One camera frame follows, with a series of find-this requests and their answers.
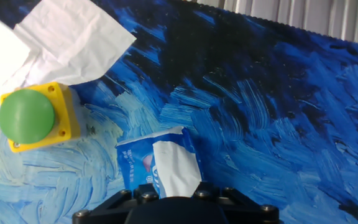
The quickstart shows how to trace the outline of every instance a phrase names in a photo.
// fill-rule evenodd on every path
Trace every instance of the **blue swirling painting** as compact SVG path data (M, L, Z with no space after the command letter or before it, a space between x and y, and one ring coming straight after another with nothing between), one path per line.
M1 2L11 27L35 6ZM95 3L137 40L73 86L87 138L13 154L0 131L0 223L71 223L124 188L117 142L178 125L207 181L285 223L358 223L358 44L191 2Z

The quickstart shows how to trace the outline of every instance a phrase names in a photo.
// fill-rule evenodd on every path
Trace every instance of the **green button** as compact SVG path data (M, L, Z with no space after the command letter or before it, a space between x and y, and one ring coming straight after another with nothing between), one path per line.
M10 140L32 144L43 140L55 124L55 111L49 99L35 90L18 90L0 107L0 127Z

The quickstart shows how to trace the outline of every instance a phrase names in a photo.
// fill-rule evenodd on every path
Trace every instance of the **screw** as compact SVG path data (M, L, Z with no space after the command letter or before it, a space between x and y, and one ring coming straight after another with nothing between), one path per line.
M87 216L91 213L91 211L89 211L88 209L84 209L84 210L80 210L78 212L75 213L75 216L77 217L84 217Z
M131 193L130 190L126 190L126 189L120 190L119 192L120 192L120 194L130 194Z
M208 197L210 193L206 190L197 190L195 192L195 195L197 195L198 197Z
M266 211L266 212L270 212L270 211L277 209L277 207L273 206L273 205L262 205L262 206L260 206L260 209L262 209L263 211Z
M155 192L146 192L142 194L142 198L144 199L156 199L158 195Z

